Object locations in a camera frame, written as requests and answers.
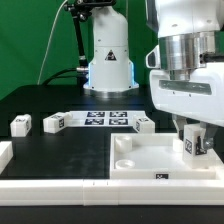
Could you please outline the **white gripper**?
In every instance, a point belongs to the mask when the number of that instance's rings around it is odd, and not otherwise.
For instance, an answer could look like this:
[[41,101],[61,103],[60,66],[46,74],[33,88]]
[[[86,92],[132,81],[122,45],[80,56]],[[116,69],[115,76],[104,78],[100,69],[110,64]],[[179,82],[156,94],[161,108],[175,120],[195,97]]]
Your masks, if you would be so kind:
[[187,117],[202,121],[201,148],[209,150],[214,147],[217,126],[224,127],[223,71],[197,69],[189,81],[173,81],[168,73],[152,70],[150,89],[153,104],[158,110],[176,114],[172,120],[180,140],[184,139]]

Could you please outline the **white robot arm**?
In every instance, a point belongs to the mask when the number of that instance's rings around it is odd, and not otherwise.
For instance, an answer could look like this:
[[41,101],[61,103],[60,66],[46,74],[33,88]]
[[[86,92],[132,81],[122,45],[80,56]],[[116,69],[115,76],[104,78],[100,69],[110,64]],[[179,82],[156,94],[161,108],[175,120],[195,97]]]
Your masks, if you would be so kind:
[[[173,115],[181,137],[187,120],[199,122],[197,146],[208,150],[224,127],[224,0],[145,0],[146,27],[152,34],[145,58],[156,109]],[[94,57],[88,93],[109,96],[137,86],[131,76],[125,29],[110,7],[93,10]]]

